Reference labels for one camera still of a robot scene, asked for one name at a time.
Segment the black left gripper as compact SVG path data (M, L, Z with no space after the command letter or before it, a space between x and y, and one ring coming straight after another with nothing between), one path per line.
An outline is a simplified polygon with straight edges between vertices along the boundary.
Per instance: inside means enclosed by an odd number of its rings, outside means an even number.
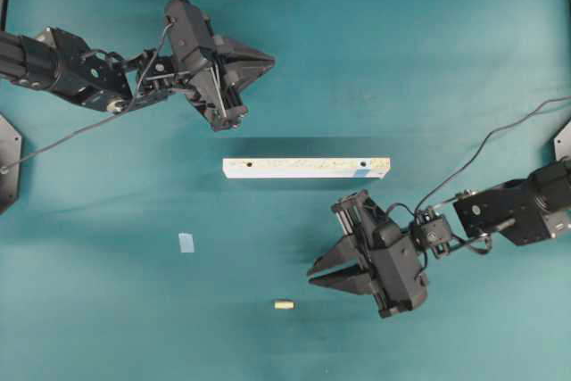
M213 39L213 59L200 70L180 69L178 90L213 131L238 128L248 113L240 92L271 70L276 59L232 37Z

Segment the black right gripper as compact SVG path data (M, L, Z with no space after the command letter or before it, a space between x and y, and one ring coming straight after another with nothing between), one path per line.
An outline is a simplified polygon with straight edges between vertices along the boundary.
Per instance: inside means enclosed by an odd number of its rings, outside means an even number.
M379 301L375 297L378 288L374 285L375 271L368 239L382 211L366 191L351 195L335 205L335 213L349 222L352 232L340 238L315 260L307 271L308 277L317 276L309 279L311 285L350 294L371 295L379 313Z

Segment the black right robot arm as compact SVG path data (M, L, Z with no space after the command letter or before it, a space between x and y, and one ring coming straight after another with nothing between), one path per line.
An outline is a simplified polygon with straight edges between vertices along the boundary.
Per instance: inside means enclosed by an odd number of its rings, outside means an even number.
M452 200L466 233L454 234L447 219L428 207L406 228L398 226L367 190L338 200L331 208L343 236L316 259L310 284L372 296L388 318L413 311L427 298L427 255L440 259L462 248L485 255L500 234L522 246L557 237L570 229L570 162L550 163L527 178Z

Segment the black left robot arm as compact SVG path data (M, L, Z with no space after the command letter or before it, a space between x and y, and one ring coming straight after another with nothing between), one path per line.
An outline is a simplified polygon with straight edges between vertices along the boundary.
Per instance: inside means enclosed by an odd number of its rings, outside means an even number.
M35 38L1 34L1 77L12 84L46 91L87 109L121 114L182 93L221 131L238 127L248 113L241 93L275 64L273 57L229 37L214 38L212 60L188 70L174 55L143 51L126 59L92 49L84 39L58 28Z

